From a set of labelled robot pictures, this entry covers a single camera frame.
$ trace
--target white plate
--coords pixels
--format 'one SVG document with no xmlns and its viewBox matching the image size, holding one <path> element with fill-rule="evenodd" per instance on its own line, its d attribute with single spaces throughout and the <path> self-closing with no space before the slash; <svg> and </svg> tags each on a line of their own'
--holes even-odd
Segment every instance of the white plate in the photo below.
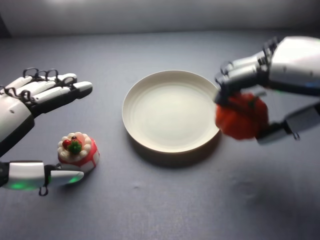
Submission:
<svg viewBox="0 0 320 240">
<path fill-rule="evenodd" d="M 161 71 L 137 82 L 122 107 L 124 126 L 141 145 L 162 153 L 199 148 L 219 131 L 217 88 L 187 71 Z"/>
</svg>

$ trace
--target plate rim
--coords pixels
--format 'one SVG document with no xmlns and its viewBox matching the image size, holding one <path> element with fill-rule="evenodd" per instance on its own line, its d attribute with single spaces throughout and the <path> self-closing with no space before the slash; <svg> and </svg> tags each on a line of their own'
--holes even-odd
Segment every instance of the plate rim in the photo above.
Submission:
<svg viewBox="0 0 320 240">
<path fill-rule="evenodd" d="M 185 71 L 185 70 L 163 70 L 163 71 L 157 71 L 157 72 L 154 72 L 154 73 L 151 73 L 143 78 L 141 78 L 139 81 L 137 81 L 130 89 L 129 91 L 126 93 L 125 97 L 124 97 L 124 100 L 122 102 L 122 110 L 121 110 L 121 116 L 122 116 L 122 122 L 123 122 L 123 125 L 124 125 L 124 128 L 126 130 L 126 132 L 130 135 L 130 137 L 135 141 L 137 142 L 139 145 L 143 146 L 144 148 L 147 148 L 153 152 L 157 152 L 157 153 L 162 153 L 162 154 L 183 154 L 183 153 L 189 153 L 189 152 L 192 152 L 192 151 L 195 151 L 201 147 L 203 147 L 204 145 L 206 145 L 208 142 L 210 142 L 215 136 L 217 136 L 217 134 L 220 132 L 220 129 L 217 127 L 217 132 L 208 140 L 206 141 L 204 144 L 200 145 L 200 146 L 197 146 L 193 149 L 190 149 L 190 150 L 182 150 L 182 151 L 161 151 L 161 150 L 158 150 L 158 149 L 154 149 L 154 148 L 151 148 L 149 146 L 146 146 L 144 144 L 142 144 L 141 142 L 139 142 L 135 137 L 133 137 L 131 135 L 131 133 L 129 132 L 127 126 L 126 126 L 126 123 L 125 123 L 125 120 L 124 120 L 124 106 L 125 106 L 125 101 L 128 97 L 128 94 L 131 92 L 131 90 L 138 84 L 140 83 L 141 81 L 143 81 L 144 79 L 152 76 L 152 75 L 156 75 L 156 74 L 160 74 L 160 73 L 169 73 L 169 72 L 181 72 L 181 73 L 187 73 L 187 74 L 192 74 L 192 75 L 196 75 L 198 77 L 201 77 L 205 80 L 207 80 L 210 84 L 212 84 L 212 86 L 218 90 L 218 88 L 216 87 L 216 85 L 214 85 L 211 81 L 209 81 L 206 77 L 200 75 L 200 74 L 197 74 L 197 73 L 194 73 L 194 72 L 191 72 L 191 71 Z"/>
</svg>

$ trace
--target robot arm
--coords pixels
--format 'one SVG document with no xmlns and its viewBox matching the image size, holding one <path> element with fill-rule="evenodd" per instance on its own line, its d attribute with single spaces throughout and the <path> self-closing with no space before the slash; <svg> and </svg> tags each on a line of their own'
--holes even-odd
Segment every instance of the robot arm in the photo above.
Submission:
<svg viewBox="0 0 320 240">
<path fill-rule="evenodd" d="M 320 40 L 312 37 L 276 38 L 264 45 L 263 51 L 228 62 L 216 77 L 220 91 L 215 103 L 235 108 L 228 97 L 241 89 L 260 85 L 295 94 L 320 95 Z M 320 123 L 320 103 L 288 115 L 283 122 L 273 123 L 257 136 L 264 144 L 287 135 L 299 139 L 298 132 Z"/>
<path fill-rule="evenodd" d="M 35 75 L 26 75 L 35 70 Z M 8 86 L 0 90 L 0 157 L 19 142 L 35 125 L 34 118 L 43 113 L 81 99 L 92 92 L 90 82 L 77 82 L 73 73 L 59 75 L 58 71 L 28 68 Z M 0 187 L 31 190 L 47 186 L 74 183 L 83 172 L 63 170 L 59 165 L 44 165 L 41 161 L 12 161 L 0 163 Z"/>
</svg>

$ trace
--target table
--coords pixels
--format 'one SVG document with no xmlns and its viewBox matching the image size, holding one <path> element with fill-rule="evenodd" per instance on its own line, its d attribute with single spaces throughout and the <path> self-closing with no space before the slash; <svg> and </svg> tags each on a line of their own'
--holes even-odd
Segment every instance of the table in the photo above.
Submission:
<svg viewBox="0 0 320 240">
<path fill-rule="evenodd" d="M 260 146 L 220 135 L 196 154 L 146 151 L 122 122 L 126 93 L 141 78 L 185 70 L 210 81 L 225 60 L 260 51 L 274 31 L 209 31 L 0 40 L 0 84 L 37 67 L 76 73 L 93 92 L 40 115 L 1 161 L 57 162 L 70 132 L 95 138 L 101 158 L 80 184 L 37 191 L 0 190 L 0 239 L 302 240 L 320 237 L 320 128 Z M 315 103 L 270 92 L 270 119 Z"/>
</svg>

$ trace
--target red and white cake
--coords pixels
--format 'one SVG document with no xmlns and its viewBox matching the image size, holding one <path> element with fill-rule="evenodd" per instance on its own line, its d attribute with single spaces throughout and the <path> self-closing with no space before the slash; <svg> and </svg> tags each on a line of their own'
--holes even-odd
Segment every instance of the red and white cake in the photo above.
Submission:
<svg viewBox="0 0 320 240">
<path fill-rule="evenodd" d="M 79 167 L 87 173 L 99 162 L 100 154 L 93 138 L 85 133 L 69 133 L 58 143 L 58 159 L 62 165 Z"/>
</svg>

